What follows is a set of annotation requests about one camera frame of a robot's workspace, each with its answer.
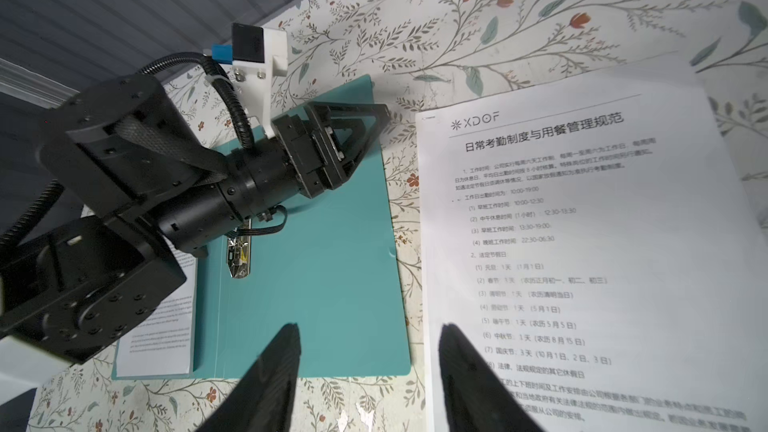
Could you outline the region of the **teal green file folder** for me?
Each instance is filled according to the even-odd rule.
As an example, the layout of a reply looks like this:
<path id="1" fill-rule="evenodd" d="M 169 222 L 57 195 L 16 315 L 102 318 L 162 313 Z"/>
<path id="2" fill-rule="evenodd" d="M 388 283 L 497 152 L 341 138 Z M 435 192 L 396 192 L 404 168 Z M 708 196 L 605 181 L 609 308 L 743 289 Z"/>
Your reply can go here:
<path id="1" fill-rule="evenodd" d="M 237 379 L 286 324 L 300 330 L 303 378 L 402 376 L 411 354 L 382 151 L 314 199 L 295 196 L 280 232 L 252 241 L 231 277 L 225 239 L 197 259 L 193 370 Z"/>

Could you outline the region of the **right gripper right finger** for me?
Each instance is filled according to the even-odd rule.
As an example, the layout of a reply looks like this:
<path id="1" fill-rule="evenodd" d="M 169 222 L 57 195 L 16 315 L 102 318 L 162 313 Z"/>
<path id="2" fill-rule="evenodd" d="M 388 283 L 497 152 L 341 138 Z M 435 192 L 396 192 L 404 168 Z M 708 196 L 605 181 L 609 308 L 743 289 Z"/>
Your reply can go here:
<path id="1" fill-rule="evenodd" d="M 457 325 L 442 326 L 438 358 L 449 431 L 542 431 Z"/>

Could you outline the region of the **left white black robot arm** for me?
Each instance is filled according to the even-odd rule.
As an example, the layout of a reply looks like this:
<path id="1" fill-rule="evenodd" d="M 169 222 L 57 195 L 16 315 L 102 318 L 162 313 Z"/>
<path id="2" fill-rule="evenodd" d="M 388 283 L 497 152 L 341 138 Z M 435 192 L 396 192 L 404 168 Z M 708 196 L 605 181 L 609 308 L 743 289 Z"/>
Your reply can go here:
<path id="1" fill-rule="evenodd" d="M 89 360 L 185 283 L 177 252 L 279 232 L 286 201 L 345 184 L 388 121 L 382 104 L 313 101 L 224 154 L 151 75 L 75 95 L 41 120 L 37 158 L 55 183 L 1 238 L 2 337 Z"/>

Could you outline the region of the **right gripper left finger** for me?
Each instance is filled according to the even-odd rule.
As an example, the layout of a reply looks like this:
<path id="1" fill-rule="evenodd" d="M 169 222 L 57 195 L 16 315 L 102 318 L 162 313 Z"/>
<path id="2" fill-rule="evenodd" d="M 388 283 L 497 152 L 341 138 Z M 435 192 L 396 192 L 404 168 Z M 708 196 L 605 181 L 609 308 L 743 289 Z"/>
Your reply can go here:
<path id="1" fill-rule="evenodd" d="M 285 432 L 301 357 L 299 327 L 284 325 L 198 432 Z"/>

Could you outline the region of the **white paper stack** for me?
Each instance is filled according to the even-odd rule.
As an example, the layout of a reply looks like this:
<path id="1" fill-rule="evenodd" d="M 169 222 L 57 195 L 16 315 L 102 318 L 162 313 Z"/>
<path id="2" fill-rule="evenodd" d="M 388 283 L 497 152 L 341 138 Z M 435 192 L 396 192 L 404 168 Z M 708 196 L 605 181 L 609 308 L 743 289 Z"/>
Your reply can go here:
<path id="1" fill-rule="evenodd" d="M 427 427 L 453 323 L 548 431 L 763 431 L 767 241 L 689 64 L 417 116 Z"/>

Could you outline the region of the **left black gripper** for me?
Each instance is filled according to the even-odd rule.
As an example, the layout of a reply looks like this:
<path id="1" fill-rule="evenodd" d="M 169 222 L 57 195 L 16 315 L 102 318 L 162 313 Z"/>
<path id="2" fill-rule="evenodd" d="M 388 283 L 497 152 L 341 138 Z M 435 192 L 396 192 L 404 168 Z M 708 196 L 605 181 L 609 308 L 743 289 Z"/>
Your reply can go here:
<path id="1" fill-rule="evenodd" d="M 215 220 L 273 214 L 287 199 L 314 198 L 345 184 L 378 142 L 390 117 L 383 104 L 310 102 L 279 116 L 275 136 L 225 157 L 215 183 Z"/>

